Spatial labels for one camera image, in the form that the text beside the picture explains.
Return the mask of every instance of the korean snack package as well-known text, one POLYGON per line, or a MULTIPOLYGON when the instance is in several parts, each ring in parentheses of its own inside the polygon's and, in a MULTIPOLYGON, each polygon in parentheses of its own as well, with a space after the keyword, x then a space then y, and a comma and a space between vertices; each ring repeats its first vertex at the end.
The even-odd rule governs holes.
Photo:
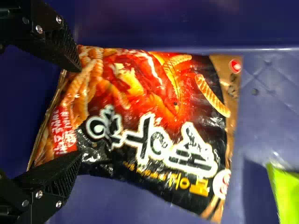
POLYGON ((75 150, 81 173, 128 181, 220 222, 231 175, 242 58, 78 45, 28 168, 75 150))

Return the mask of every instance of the chip bag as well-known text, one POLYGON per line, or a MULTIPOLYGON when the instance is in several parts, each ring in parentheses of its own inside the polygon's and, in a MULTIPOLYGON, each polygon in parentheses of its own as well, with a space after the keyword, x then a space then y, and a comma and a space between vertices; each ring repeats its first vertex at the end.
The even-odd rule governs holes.
POLYGON ((238 56, 78 46, 28 167, 82 150, 81 172, 126 180, 220 222, 230 179, 238 56))

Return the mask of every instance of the red label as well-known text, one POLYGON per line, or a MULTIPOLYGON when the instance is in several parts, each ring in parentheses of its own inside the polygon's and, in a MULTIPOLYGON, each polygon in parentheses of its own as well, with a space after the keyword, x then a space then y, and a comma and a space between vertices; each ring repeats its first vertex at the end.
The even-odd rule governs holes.
POLYGON ((233 73, 237 74, 242 70, 241 62, 239 62, 236 59, 233 59, 229 62, 229 68, 233 73))
POLYGON ((71 126, 70 115, 65 107, 58 106, 54 109, 50 126, 55 157, 77 150, 76 133, 71 126))

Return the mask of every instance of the blue plastic bin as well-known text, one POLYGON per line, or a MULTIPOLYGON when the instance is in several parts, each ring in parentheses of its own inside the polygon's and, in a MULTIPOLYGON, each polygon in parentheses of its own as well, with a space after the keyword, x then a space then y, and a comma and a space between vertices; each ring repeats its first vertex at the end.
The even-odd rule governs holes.
MULTIPOLYGON (((278 224, 263 165, 299 169, 299 2, 292 0, 49 0, 77 43, 244 55, 232 177, 223 224, 278 224), (252 89, 259 94, 252 95, 252 89)), ((23 173, 59 68, 15 47, 0 56, 0 167, 23 173)), ((129 184, 79 176, 49 224, 208 223, 129 184)))

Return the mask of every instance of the logo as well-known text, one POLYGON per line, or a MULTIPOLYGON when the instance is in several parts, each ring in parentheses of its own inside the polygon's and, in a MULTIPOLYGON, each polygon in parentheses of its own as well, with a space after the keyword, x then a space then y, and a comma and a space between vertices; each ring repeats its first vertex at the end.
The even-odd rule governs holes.
POLYGON ((241 62, 239 62, 237 59, 231 60, 228 66, 234 74, 237 74, 242 70, 241 62))
POLYGON ((220 199, 224 200, 228 192, 229 179, 231 172, 229 169, 220 171, 213 180, 214 194, 220 199))
POLYGON ((193 123, 182 125, 183 139, 178 144, 173 143, 163 127, 154 124, 155 115, 147 113, 140 118, 137 131, 123 130, 121 116, 115 114, 112 105, 107 105, 99 116, 90 117, 85 125, 91 138, 105 138, 110 142, 110 151, 123 145, 135 148, 136 159, 141 166, 153 159, 198 177, 215 176, 219 157, 212 146, 203 141, 193 123))

